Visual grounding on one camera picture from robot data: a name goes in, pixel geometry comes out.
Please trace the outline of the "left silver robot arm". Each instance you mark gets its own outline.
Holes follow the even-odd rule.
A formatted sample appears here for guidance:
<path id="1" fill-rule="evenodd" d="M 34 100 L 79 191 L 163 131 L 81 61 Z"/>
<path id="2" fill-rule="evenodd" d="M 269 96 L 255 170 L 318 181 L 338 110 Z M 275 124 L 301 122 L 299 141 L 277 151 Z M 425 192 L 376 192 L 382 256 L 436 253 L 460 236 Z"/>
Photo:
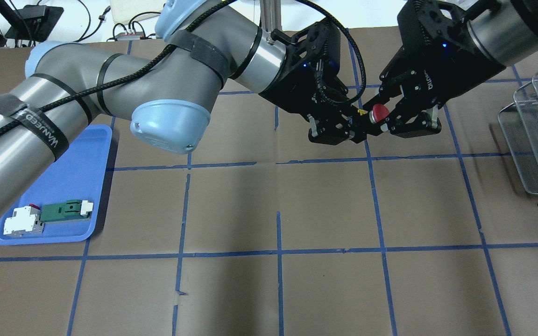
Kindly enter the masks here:
<path id="1" fill-rule="evenodd" d="M 229 79 L 311 123 L 312 142 L 361 142 L 367 113 L 347 98 L 329 61 L 349 32 L 324 19 L 293 37 L 269 34 L 229 0 L 169 0 L 156 26 L 166 47 L 152 60 L 78 42 L 32 49 L 25 80 L 0 94 L 0 217 L 100 114 L 130 121 L 134 136 L 188 154 Z"/>

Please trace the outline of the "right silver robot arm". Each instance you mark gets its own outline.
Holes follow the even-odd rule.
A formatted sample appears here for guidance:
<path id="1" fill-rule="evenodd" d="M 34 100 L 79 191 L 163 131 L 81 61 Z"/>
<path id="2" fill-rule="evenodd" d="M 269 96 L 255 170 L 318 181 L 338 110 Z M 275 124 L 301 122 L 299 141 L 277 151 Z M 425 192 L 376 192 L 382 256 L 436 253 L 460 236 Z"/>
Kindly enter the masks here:
<path id="1" fill-rule="evenodd" d="M 437 134 L 436 111 L 538 52 L 538 0 L 410 0 L 397 15 L 402 45 L 363 105 L 361 129 L 410 138 Z"/>

